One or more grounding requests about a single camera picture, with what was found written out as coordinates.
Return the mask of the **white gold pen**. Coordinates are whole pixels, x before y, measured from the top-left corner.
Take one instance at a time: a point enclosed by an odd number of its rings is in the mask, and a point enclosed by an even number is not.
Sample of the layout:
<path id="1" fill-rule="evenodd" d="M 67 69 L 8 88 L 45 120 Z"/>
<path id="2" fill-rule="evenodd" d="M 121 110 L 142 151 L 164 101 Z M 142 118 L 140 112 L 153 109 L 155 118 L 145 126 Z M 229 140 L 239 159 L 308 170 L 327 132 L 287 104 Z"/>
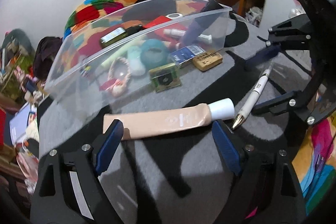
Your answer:
<path id="1" fill-rule="evenodd" d="M 232 129 L 235 130 L 238 128 L 240 125 L 242 125 L 245 120 L 248 118 L 250 115 L 253 107 L 259 100 L 266 83 L 268 82 L 269 75 L 272 71 L 273 65 L 270 65 L 260 76 L 258 79 L 256 85 L 254 86 L 253 90 L 251 91 L 250 95 L 248 96 L 246 102 L 244 105 L 241 107 L 239 110 L 237 116 L 235 117 L 233 124 L 232 124 Z"/>

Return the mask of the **beige cosmetic tube white cap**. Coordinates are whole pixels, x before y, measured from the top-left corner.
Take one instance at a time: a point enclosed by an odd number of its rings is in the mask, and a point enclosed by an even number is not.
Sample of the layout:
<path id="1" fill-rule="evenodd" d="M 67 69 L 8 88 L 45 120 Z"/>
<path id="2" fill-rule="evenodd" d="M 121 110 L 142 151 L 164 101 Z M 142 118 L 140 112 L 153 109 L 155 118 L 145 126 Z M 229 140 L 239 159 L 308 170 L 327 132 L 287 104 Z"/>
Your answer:
<path id="1" fill-rule="evenodd" d="M 117 119 L 123 123 L 122 140 L 141 139 L 203 127 L 216 120 L 234 118 L 234 104 L 229 98 L 211 104 L 181 109 L 152 111 L 145 113 L 106 114 L 103 118 L 103 133 Z"/>

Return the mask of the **small white tube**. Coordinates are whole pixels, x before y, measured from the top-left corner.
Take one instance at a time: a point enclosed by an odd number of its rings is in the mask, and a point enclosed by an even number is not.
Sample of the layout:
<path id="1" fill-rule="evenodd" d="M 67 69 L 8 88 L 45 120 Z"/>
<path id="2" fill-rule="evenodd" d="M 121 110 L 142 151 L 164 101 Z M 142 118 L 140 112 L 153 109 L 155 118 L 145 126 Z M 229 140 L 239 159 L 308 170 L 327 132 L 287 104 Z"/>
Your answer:
<path id="1" fill-rule="evenodd" d="M 197 37 L 193 34 L 188 34 L 187 31 L 179 30 L 179 29 L 164 29 L 163 34 L 172 38 L 196 38 L 198 42 L 203 42 L 205 44 L 210 45 L 213 42 L 212 35 L 203 35 L 200 34 Z"/>

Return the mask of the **brown 4B eraser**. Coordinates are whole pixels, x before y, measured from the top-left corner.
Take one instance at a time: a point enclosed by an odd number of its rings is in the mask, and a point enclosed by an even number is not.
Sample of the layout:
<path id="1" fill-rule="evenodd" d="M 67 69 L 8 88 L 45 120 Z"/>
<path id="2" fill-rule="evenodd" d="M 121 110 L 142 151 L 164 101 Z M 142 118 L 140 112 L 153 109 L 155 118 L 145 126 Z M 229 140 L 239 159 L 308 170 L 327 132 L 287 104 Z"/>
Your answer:
<path id="1" fill-rule="evenodd" d="M 193 65 L 201 72 L 208 71 L 222 62 L 222 55 L 214 50 L 206 51 L 192 60 Z"/>

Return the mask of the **purple spray bottle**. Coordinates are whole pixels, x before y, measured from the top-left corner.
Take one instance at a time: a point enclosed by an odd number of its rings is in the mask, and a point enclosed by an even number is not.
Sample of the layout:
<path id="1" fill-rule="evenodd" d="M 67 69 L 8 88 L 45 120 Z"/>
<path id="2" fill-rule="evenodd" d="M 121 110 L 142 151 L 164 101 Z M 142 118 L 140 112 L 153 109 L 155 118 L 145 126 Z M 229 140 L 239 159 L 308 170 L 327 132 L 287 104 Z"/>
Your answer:
<path id="1" fill-rule="evenodd" d="M 221 10 L 223 9 L 222 5 L 220 5 L 216 0 L 209 0 L 205 7 L 202 8 L 201 13 Z M 219 13 L 207 14 L 197 17 L 193 20 L 193 22 L 189 25 L 186 30 L 188 34 L 193 34 L 196 37 L 202 34 L 217 18 L 219 17 Z M 180 38 L 179 42 L 182 46 L 191 46 L 193 43 L 197 42 L 196 38 Z"/>

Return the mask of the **blue card box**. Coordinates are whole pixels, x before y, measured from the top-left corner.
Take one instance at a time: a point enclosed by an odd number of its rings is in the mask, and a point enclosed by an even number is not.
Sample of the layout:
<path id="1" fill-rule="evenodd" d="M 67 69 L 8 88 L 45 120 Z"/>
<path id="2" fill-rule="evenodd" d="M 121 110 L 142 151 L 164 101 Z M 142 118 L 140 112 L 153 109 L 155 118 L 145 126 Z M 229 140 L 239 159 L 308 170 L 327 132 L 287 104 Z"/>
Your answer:
<path id="1" fill-rule="evenodd" d="M 179 68 L 187 65 L 194 57 L 205 53 L 205 50 L 197 45 L 183 47 L 169 54 L 175 65 Z"/>

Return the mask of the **light blue bottle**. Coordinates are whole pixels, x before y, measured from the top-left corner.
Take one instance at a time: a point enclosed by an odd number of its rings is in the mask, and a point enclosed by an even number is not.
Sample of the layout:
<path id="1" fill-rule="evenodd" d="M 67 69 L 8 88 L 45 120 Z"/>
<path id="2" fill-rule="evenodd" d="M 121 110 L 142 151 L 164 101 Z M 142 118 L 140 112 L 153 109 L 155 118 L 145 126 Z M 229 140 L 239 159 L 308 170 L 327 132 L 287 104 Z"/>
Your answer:
<path id="1" fill-rule="evenodd" d="M 129 68 L 132 76 L 140 77 L 145 74 L 146 68 L 141 61 L 140 47 L 131 46 L 131 48 L 127 51 L 127 60 L 129 62 Z"/>

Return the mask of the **green square small box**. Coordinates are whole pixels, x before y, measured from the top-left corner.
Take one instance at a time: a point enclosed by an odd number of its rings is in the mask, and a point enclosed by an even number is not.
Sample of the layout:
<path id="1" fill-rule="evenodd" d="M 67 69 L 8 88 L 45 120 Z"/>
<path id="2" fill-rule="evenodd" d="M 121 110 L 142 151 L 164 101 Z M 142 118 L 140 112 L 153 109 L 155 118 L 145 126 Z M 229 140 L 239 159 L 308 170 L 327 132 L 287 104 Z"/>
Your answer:
<path id="1" fill-rule="evenodd" d="M 179 68 L 174 63 L 169 63 L 149 71 L 151 84 L 156 93 L 181 86 Z"/>

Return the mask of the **white tape roll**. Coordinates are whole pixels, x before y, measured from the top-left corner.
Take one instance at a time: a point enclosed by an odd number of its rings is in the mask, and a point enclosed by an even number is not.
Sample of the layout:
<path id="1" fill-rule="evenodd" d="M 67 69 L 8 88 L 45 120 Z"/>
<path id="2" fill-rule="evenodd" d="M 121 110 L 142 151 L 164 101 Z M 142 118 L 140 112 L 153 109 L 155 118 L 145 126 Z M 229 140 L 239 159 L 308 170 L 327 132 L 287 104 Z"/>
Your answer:
<path id="1" fill-rule="evenodd" d="M 171 20 L 175 20 L 175 19 L 178 19 L 178 18 L 182 18 L 183 15 L 181 13 L 171 13 L 171 14 L 167 14 L 166 17 L 168 19 L 171 19 Z"/>

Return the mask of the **clear plastic storage box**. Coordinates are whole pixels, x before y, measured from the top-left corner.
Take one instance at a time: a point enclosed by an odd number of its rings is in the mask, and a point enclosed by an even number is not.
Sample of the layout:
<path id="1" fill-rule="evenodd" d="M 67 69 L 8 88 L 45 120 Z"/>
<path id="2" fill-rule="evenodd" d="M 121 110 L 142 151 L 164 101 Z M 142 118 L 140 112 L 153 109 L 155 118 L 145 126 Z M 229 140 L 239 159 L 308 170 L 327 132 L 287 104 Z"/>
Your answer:
<path id="1" fill-rule="evenodd" d="M 148 85 L 180 85 L 197 55 L 223 49 L 231 7 L 217 0 L 144 0 L 66 34 L 45 90 L 87 120 Z"/>

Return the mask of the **red box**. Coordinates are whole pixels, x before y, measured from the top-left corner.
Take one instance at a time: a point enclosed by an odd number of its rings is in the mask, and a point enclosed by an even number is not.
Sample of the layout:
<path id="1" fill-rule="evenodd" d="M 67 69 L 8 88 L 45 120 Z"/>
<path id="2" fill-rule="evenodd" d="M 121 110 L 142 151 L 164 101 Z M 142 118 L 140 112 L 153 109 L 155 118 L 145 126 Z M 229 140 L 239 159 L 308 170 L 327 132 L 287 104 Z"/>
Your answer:
<path id="1" fill-rule="evenodd" d="M 144 22 L 143 28 L 146 30 L 151 30 L 151 32 L 148 34 L 148 37 L 150 38 L 156 38 L 173 43 L 176 43 L 178 39 L 165 34 L 164 30 L 186 30 L 186 27 L 184 25 L 180 23 L 172 24 L 172 20 L 165 16 L 156 17 L 154 20 L 151 20 L 147 23 Z"/>

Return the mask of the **dark green spray bottle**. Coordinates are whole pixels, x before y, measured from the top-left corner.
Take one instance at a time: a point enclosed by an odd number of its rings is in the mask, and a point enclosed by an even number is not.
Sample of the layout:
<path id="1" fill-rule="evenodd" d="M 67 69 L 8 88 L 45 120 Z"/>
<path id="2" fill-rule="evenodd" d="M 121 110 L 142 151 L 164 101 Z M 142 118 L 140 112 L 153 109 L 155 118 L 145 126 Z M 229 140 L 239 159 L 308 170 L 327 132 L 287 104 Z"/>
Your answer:
<path id="1" fill-rule="evenodd" d="M 110 33 L 104 35 L 103 37 L 100 38 L 100 46 L 102 48 L 106 48 L 107 46 L 110 46 L 128 36 L 131 36 L 133 34 L 136 34 L 143 30 L 143 26 L 141 24 L 137 26 L 131 26 L 129 28 L 116 28 L 115 30 L 111 31 Z"/>

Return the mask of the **pale green tube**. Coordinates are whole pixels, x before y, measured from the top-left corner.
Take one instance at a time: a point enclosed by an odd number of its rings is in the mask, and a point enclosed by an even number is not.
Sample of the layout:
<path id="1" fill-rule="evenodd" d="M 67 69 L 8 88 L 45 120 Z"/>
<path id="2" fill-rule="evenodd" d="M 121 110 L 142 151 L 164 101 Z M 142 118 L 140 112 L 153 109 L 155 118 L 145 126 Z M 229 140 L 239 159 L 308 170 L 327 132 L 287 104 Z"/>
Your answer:
<path id="1" fill-rule="evenodd" d="M 112 64 L 112 62 L 116 60 L 116 58 L 122 57 L 123 55 L 125 55 L 130 48 L 131 46 L 120 48 L 115 53 L 113 53 L 110 57 L 108 57 L 105 61 L 103 61 L 101 64 L 101 67 L 103 69 L 107 69 Z"/>

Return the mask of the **blue white booklet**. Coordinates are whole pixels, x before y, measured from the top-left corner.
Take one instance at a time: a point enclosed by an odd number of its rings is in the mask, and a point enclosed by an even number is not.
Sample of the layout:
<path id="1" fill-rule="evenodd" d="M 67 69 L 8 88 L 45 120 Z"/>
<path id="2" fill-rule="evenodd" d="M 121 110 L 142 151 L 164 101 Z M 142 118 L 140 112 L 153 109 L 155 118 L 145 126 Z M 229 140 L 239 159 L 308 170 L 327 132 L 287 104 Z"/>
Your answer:
<path id="1" fill-rule="evenodd" d="M 18 141 L 23 140 L 26 134 L 26 128 L 29 125 L 29 117 L 36 114 L 37 108 L 26 103 L 10 120 L 10 137 L 11 142 L 15 145 Z"/>

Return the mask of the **dark purple clothes pile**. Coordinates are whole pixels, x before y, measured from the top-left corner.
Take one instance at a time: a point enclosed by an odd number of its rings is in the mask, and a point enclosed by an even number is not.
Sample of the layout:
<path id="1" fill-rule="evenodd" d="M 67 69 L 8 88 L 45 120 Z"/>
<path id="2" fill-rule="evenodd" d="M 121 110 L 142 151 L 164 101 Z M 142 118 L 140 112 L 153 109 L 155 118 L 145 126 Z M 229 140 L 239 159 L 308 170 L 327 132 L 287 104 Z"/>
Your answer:
<path id="1" fill-rule="evenodd" d="M 62 45 L 62 38 L 47 36 L 38 43 L 33 61 L 33 73 L 38 79 L 45 81 Z"/>

